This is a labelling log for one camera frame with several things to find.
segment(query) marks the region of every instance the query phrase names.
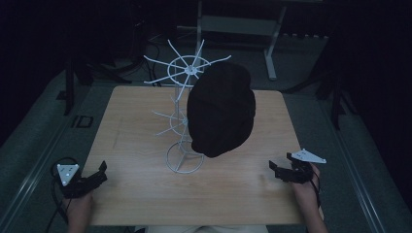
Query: metal leg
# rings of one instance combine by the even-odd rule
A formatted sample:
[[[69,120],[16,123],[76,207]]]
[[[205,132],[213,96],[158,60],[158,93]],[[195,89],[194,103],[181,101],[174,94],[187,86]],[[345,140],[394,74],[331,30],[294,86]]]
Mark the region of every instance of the metal leg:
[[[273,30],[273,34],[271,37],[272,40],[270,41],[270,46],[268,49],[264,50],[264,60],[266,61],[267,74],[269,76],[269,80],[271,81],[275,81],[277,79],[275,67],[273,65],[272,53],[273,53],[273,50],[275,49],[276,41],[278,40],[278,37],[279,37],[279,31],[281,30],[282,21],[285,16],[286,8],[287,7],[282,7],[281,13],[279,15],[279,19],[276,22],[275,29]]]

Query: black beanie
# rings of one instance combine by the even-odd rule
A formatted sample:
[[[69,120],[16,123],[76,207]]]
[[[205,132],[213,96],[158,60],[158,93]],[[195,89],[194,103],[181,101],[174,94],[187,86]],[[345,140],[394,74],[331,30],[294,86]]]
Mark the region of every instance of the black beanie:
[[[250,85],[251,75],[243,66],[218,62],[205,70],[188,99],[194,151],[216,157],[249,138],[256,111]]]

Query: person's right arm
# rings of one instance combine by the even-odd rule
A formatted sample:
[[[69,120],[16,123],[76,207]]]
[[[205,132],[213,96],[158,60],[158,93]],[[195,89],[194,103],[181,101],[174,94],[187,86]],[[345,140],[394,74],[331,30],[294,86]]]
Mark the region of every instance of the person's right arm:
[[[318,176],[313,176],[312,182],[319,189],[319,177],[321,172],[312,165],[314,172]],[[307,183],[292,183],[294,195],[297,204],[305,219],[305,224],[309,233],[324,233],[328,232],[324,220],[318,208],[318,199],[316,190],[310,182]]]

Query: gray floor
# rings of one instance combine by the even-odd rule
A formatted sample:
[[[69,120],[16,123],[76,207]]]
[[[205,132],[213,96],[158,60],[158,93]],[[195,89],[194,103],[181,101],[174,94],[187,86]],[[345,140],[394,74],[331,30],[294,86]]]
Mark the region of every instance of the gray floor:
[[[232,55],[231,62],[245,65],[252,74],[253,89],[280,90],[302,82],[325,45],[325,40],[282,37],[273,56],[279,79],[269,81],[260,49],[222,49],[213,42],[203,57],[213,60]],[[176,55],[158,40],[159,60],[169,62]],[[176,46],[181,54],[194,54],[192,47]],[[156,49],[150,47],[149,57]],[[156,66],[157,76],[165,75]],[[134,85],[148,80],[145,68],[123,74]],[[64,88],[64,75],[56,77],[38,99],[9,141],[0,149],[0,227],[5,232],[44,232],[54,205],[50,192],[49,168],[61,157],[71,156],[82,165],[116,83],[104,79],[93,86],[76,86],[76,108],[63,116],[64,102],[55,100]],[[379,152],[361,118],[346,111],[340,116],[341,130],[335,130],[330,116],[330,99],[317,100],[317,85],[285,94],[293,127],[302,148],[327,159],[322,171],[322,206],[330,232],[412,232],[412,216],[388,175]],[[94,117],[89,129],[70,127],[75,115]],[[57,216],[51,232],[64,232]],[[268,226],[270,232],[304,232],[302,225]],[[124,226],[93,226],[89,232],[127,232]]]

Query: desk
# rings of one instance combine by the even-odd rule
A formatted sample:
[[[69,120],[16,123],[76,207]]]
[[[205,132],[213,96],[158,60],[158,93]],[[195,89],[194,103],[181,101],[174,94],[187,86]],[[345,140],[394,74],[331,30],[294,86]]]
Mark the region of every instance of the desk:
[[[169,120],[171,87],[114,89],[91,147],[84,176],[106,160],[107,180],[94,191],[92,225],[294,224],[302,218],[292,189],[275,178],[268,160],[290,167],[286,152],[300,150],[282,94],[255,90],[257,113],[239,148],[205,158],[192,174],[165,164],[179,140]]]

